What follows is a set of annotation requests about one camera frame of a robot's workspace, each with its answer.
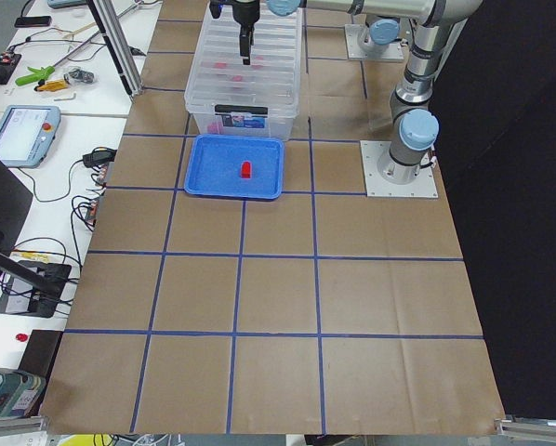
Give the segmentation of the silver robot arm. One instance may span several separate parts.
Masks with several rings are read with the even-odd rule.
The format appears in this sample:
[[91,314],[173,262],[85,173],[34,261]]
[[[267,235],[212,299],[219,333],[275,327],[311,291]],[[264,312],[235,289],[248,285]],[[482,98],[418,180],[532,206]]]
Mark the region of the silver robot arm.
[[277,16],[298,8],[320,9],[417,21],[417,29],[404,68],[404,76],[391,94],[393,133],[387,151],[377,161],[381,177],[392,184],[413,182],[439,133],[436,117],[427,111],[433,79],[452,28],[470,17],[479,1],[268,1]]

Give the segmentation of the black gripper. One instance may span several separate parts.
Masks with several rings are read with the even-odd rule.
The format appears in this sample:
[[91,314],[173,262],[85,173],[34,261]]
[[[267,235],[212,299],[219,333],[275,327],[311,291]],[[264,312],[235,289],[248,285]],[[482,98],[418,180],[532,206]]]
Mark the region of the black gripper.
[[243,64],[251,63],[251,49],[254,44],[254,29],[258,21],[258,0],[234,0],[232,5],[233,19],[241,25],[239,32],[239,51]]

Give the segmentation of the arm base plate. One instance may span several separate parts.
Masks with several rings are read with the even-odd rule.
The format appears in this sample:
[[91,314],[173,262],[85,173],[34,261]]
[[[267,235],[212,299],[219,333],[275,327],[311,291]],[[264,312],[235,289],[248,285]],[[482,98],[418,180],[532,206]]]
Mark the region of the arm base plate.
[[344,35],[349,60],[394,63],[404,61],[404,53],[399,41],[377,44],[370,37],[369,28],[363,24],[347,24],[344,27]]
[[361,140],[365,193],[369,198],[430,199],[439,197],[426,153],[419,164],[404,166],[390,154],[389,141]]

